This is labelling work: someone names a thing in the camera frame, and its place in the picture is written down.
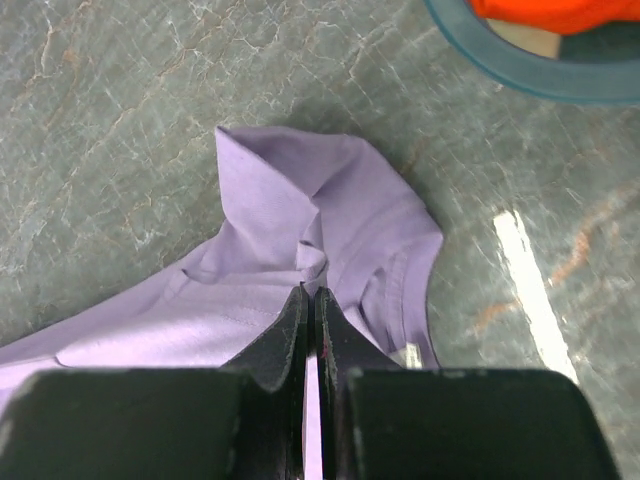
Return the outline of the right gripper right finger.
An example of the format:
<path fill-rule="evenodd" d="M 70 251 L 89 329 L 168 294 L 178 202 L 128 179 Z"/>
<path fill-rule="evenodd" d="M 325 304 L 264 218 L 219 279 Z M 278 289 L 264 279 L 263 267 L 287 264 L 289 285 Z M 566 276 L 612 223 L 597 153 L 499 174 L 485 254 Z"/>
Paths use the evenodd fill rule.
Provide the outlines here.
<path fill-rule="evenodd" d="M 405 369 L 315 297 L 327 479 L 616 479 L 581 390 L 531 369 Z"/>

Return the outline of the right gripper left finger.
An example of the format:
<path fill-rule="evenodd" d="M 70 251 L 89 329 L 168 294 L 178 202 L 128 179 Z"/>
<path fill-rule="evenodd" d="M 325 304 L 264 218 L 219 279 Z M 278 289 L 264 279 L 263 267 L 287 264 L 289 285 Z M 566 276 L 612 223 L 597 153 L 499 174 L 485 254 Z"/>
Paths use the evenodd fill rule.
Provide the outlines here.
<path fill-rule="evenodd" d="M 219 368 L 50 371 L 1 419 L 5 479 L 294 479 L 308 297 Z"/>

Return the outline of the purple t shirt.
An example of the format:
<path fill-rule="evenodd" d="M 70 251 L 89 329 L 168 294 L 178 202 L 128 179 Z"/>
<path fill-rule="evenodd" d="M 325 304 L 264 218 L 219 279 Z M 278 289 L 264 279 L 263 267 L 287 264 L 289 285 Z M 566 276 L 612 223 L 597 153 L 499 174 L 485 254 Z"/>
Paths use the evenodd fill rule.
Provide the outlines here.
<path fill-rule="evenodd" d="M 1 419 L 50 371 L 219 368 L 271 327 L 291 291 L 308 297 L 302 472 L 324 478 L 315 297 L 403 368 L 438 362 L 429 275 L 443 236 L 366 141 L 284 127 L 215 133 L 219 232 L 138 285 L 1 350 Z"/>

